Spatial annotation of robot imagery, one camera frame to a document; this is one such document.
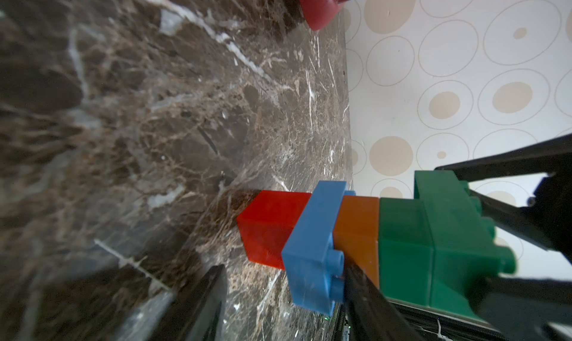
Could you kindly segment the green 2x4 lego brick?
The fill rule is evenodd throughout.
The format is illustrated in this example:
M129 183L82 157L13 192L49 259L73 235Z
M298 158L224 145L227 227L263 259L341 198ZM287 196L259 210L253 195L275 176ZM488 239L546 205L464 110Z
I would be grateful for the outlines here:
M495 221L482 215L481 201L453 172L417 171L414 189L433 239L430 306L476 320L469 291L481 278L514 274L515 254L495 243Z

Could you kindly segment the light blue 2x4 lego brick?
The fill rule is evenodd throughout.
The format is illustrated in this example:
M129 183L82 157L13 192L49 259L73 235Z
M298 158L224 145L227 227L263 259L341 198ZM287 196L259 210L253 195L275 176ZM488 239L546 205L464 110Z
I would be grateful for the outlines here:
M282 250L293 303L331 317L344 300L344 253L336 250L333 230L345 196L344 181L320 181Z

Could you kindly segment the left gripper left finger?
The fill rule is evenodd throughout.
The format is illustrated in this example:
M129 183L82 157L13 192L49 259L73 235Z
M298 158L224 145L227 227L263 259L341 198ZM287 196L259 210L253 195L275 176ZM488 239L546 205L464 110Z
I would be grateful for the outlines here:
M226 266L211 267L192 289L175 298L150 339L221 340L227 292Z

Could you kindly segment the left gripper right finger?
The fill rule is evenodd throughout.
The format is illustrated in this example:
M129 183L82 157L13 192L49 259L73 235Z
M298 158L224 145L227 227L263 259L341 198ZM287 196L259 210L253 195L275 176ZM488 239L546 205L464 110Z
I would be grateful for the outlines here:
M351 340L423 341L356 264L345 267L344 308Z

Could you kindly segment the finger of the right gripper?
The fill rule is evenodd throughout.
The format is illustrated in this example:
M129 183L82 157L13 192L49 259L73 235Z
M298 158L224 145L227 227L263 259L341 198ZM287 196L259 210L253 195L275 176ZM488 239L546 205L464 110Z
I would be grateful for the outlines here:
M469 290L469 305L509 340L570 340L571 283L551 279L484 278Z
M468 182L535 173L546 173L549 176L553 173L571 171L571 136L565 135L508 153L440 166L437 169L450 170L458 179ZM474 190L470 194L481 201L483 215L491 217L499 228L543 250L551 250L546 247L550 242L534 223L530 211L530 207L536 202L534 193L532 204L520 208Z

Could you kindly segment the red 2x2 lego brick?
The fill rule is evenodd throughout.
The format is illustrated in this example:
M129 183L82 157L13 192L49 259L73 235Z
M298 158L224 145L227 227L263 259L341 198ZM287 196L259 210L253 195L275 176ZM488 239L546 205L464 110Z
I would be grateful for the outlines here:
M282 250L310 193L263 190L238 215L237 224L249 261L284 269Z

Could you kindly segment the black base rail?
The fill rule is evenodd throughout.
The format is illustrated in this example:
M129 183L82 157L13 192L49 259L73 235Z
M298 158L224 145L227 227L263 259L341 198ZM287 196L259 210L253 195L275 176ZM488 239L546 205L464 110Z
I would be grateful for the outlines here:
M505 340L490 328L395 305L386 299L349 300L336 313L332 340Z

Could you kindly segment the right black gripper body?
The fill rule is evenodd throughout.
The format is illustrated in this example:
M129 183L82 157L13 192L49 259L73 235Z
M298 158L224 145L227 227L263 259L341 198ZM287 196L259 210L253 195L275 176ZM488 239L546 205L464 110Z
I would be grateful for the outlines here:
M571 171L553 173L539 183L530 207L534 223L548 239L548 249L571 262Z

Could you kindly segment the green 2x2 lego brick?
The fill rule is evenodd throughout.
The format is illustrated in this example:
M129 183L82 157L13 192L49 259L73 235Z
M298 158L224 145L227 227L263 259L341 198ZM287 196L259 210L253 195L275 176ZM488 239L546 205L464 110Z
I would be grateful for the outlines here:
M378 259L385 297L428 307L434 243L419 199L381 198Z

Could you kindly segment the orange 2x2 lego brick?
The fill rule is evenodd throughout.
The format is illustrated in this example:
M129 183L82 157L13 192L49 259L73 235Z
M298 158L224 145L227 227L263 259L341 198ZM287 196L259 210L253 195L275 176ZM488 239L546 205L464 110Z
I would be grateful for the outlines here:
M334 247L344 253L344 265L358 265L378 289L380 199L344 196L333 231Z

